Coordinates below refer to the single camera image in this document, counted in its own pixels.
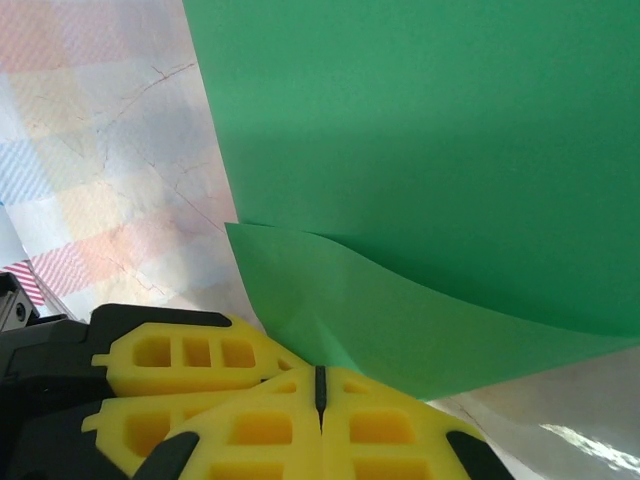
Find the green paper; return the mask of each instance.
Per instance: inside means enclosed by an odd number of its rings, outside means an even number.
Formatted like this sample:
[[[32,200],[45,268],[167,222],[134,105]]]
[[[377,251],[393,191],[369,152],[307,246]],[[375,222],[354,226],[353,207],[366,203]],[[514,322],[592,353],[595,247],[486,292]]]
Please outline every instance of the green paper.
[[[232,235],[287,347],[431,397],[635,344],[640,2],[185,9],[241,222],[324,237]]]
[[[503,313],[640,335],[640,2],[185,8],[241,222]]]
[[[418,398],[451,395],[639,343],[477,307],[317,235],[227,225],[269,334],[307,361],[344,365]]]

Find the rectangular hole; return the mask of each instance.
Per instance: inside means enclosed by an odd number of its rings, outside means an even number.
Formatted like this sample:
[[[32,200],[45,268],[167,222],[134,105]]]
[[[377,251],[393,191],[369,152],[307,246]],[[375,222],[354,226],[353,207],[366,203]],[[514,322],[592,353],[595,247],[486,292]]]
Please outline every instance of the rectangular hole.
[[[297,390],[298,387],[296,386],[296,384],[293,382],[289,382],[283,385],[279,385],[274,393],[295,393]]]
[[[225,367],[251,368],[256,366],[251,344],[241,338],[223,338],[222,358]]]
[[[211,466],[208,480],[282,480],[280,463],[221,463]]]
[[[352,443],[415,443],[407,414],[400,410],[372,410],[354,413],[349,423]]]
[[[125,444],[133,453],[146,458],[164,440],[170,428],[169,412],[130,415],[125,424]]]
[[[183,412],[183,416],[186,421],[186,420],[189,420],[191,417],[195,417],[196,415],[201,414],[202,412],[206,412],[209,409],[211,409],[211,406],[209,405],[204,407],[190,408]]]
[[[424,460],[406,458],[356,458],[355,480],[432,480]]]
[[[205,338],[184,338],[182,340],[184,364],[187,367],[211,367],[209,340]]]
[[[133,364],[139,367],[170,367],[169,337],[146,337],[133,347]]]
[[[291,417],[283,412],[238,415],[229,438],[231,445],[288,445],[292,441]]]

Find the yellow foam block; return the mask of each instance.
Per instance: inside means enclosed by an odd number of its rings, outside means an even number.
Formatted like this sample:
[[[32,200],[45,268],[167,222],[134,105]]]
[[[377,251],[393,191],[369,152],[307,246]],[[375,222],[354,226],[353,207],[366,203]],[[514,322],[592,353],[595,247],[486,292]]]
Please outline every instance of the yellow foam block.
[[[481,439],[474,428],[349,370],[325,373],[322,415],[308,367],[173,429],[200,437],[180,480],[469,479],[446,434]]]
[[[94,355],[119,397],[237,390],[307,364],[244,320],[230,327],[145,323]]]
[[[112,398],[102,402],[99,413],[85,418],[82,431],[95,430],[96,448],[132,477],[172,428],[236,394],[227,390]]]

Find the black plastic part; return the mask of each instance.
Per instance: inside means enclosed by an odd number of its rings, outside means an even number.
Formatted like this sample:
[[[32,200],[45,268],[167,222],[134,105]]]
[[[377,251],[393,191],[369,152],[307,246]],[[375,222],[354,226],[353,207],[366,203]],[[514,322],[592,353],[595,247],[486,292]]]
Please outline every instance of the black plastic part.
[[[114,396],[106,367],[91,366],[91,359],[144,323],[232,325],[219,313],[113,304],[96,309],[91,325],[43,319],[0,334],[0,479],[11,455],[20,454],[15,445],[23,424]]]
[[[92,402],[29,420],[3,480],[127,480],[95,445],[96,432],[81,432],[85,417],[97,413]]]
[[[316,367],[315,400],[318,418],[320,420],[320,431],[324,422],[324,411],[327,408],[327,369]]]
[[[133,480],[178,480],[199,440],[193,432],[165,440],[153,449]]]
[[[458,431],[447,433],[447,440],[471,480],[514,480],[486,442]]]
[[[40,314],[13,273],[0,273],[0,332],[26,327]]]

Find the pastel checkered fabric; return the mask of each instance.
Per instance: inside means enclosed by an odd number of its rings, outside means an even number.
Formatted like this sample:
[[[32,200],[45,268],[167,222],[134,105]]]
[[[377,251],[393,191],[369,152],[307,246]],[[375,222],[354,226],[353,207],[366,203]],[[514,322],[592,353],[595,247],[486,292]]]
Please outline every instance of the pastel checkered fabric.
[[[0,0],[0,200],[79,317],[106,302],[251,316],[180,0]]]

